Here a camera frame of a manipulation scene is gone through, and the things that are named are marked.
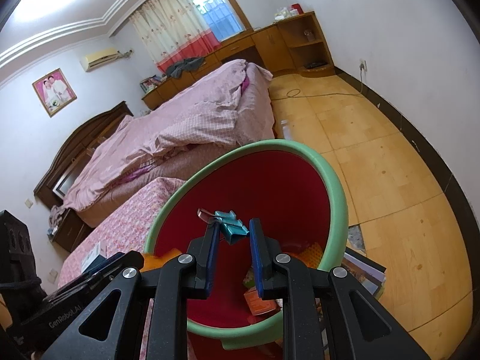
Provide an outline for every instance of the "green trash can rim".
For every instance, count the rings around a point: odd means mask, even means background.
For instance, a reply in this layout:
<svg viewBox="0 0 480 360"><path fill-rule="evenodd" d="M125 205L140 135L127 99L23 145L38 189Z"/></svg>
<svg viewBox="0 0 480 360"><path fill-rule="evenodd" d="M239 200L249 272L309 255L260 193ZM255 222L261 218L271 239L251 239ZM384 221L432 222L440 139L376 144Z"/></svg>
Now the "green trash can rim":
<svg viewBox="0 0 480 360"><path fill-rule="evenodd" d="M165 206L158 212L145 241L144 252L148 254L154 253L158 233L166 217L178 201L198 182L224 164L239 157L267 150L285 151L298 155L313 166L322 178L330 202L330 228L327 244L318 269L330 271L335 266L339 266L345 253L348 231L347 200L340 180L332 166L315 150L304 144L284 139L263 140L242 146L221 156L193 175L170 197ZM281 338L283 327L282 312L254 325L244 327L211 327L190 319L188 320L187 327L188 330L194 334L222 340L225 349L239 349L241 347L266 344Z"/></svg>

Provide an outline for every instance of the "window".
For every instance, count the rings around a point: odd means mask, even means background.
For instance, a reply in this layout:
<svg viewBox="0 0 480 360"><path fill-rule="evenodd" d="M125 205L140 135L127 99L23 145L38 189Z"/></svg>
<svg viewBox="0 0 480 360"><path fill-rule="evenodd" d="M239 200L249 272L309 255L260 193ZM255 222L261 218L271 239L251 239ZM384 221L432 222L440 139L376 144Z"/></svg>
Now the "window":
<svg viewBox="0 0 480 360"><path fill-rule="evenodd" d="M245 30L228 0L192 0L221 42Z"/></svg>

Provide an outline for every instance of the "black baseboard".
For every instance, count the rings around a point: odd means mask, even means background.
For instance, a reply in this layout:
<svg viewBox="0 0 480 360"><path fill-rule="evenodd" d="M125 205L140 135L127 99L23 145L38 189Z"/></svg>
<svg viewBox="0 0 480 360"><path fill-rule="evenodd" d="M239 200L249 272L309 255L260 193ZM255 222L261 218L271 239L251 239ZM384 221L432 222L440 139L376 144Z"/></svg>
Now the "black baseboard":
<svg viewBox="0 0 480 360"><path fill-rule="evenodd" d="M357 91L362 88L362 83L342 69L335 67L335 73ZM473 322L472 328L462 344L450 359L467 359L473 349L480 343L480 229L475 215L462 191L457 179L442 160L440 154L433 148L426 138L404 117L400 112L387 102L378 93L363 84L362 94L374 104L405 136L413 148L420 154L433 176L438 181L445 196L452 207L457 219L460 232L469 257L470 271L473 287Z"/></svg>

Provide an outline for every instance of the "air conditioner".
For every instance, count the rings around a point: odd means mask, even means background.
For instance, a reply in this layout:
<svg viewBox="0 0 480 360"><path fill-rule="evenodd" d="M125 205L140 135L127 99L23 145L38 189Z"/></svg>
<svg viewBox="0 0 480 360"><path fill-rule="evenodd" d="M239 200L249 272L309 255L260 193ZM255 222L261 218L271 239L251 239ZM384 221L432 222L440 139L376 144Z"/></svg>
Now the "air conditioner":
<svg viewBox="0 0 480 360"><path fill-rule="evenodd" d="M122 57L123 55L120 52L114 48L110 48L86 55L80 60L80 63L85 71L91 71Z"/></svg>

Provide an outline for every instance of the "curtain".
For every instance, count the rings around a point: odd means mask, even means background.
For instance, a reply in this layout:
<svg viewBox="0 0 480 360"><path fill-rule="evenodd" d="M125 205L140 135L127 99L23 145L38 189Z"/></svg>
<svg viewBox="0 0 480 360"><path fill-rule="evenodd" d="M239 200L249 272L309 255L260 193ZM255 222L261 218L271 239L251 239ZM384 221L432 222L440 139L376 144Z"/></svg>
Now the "curtain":
<svg viewBox="0 0 480 360"><path fill-rule="evenodd" d="M164 72L175 62L205 56L220 47L192 0L147 0L130 22Z"/></svg>

